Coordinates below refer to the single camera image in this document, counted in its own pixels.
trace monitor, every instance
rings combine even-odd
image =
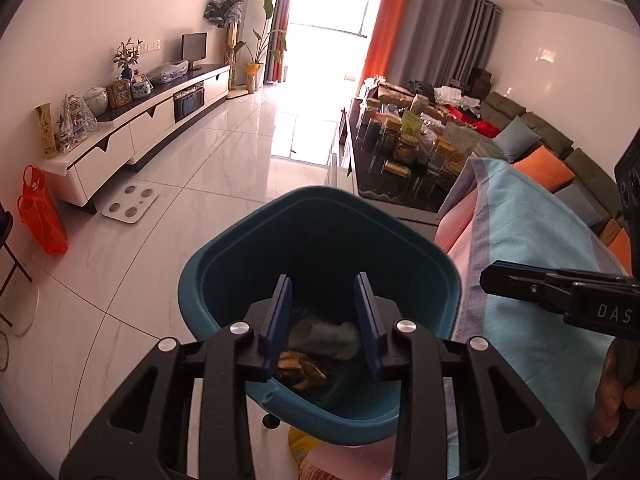
[[[182,59],[189,62],[189,72],[197,70],[193,62],[207,57],[207,33],[182,35]]]

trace gray curtain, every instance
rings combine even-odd
[[[486,65],[500,12],[488,0],[407,0],[386,80],[466,84],[473,67]]]
[[[276,0],[273,8],[273,19],[271,20],[271,28],[282,28],[287,30],[289,26],[289,8],[291,0]],[[264,81],[282,81],[283,65],[278,63],[273,54],[272,49],[279,48],[278,36],[273,34],[269,44],[269,51],[264,61]],[[280,52],[281,61],[284,62],[284,52]]]

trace white marble floor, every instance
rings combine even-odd
[[[10,360],[0,374],[2,405],[55,478],[70,446],[159,338],[194,340],[177,303],[188,258],[269,200],[324,184],[332,120],[343,104],[303,98],[287,84],[224,103],[142,171],[120,171],[98,192],[100,210],[127,182],[159,184],[158,199],[137,224],[61,206],[69,250],[31,257],[38,314],[25,336],[2,327]],[[11,290],[0,311],[10,312],[10,298]],[[296,478],[286,425],[264,430],[264,412],[251,400],[249,413],[258,480]],[[193,460],[189,473],[197,475]]]

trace teal trash can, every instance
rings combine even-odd
[[[335,323],[357,324],[356,274],[365,271],[377,296],[398,304],[440,338],[449,338],[460,300],[460,278],[436,245],[401,221],[346,192],[306,187],[282,196],[218,235],[188,261],[178,302],[198,340],[242,319],[270,298],[281,274],[290,277],[293,304]],[[267,412],[325,442],[359,446],[387,438],[398,423],[399,383],[362,375],[329,407],[275,379],[247,383]]]

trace vase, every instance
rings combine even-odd
[[[262,68],[262,63],[247,63],[244,66],[246,70],[246,90],[249,94],[255,92],[255,77],[260,72]]]
[[[123,79],[128,79],[129,81],[131,81],[131,79],[133,78],[133,70],[127,66],[120,74],[122,76]]]

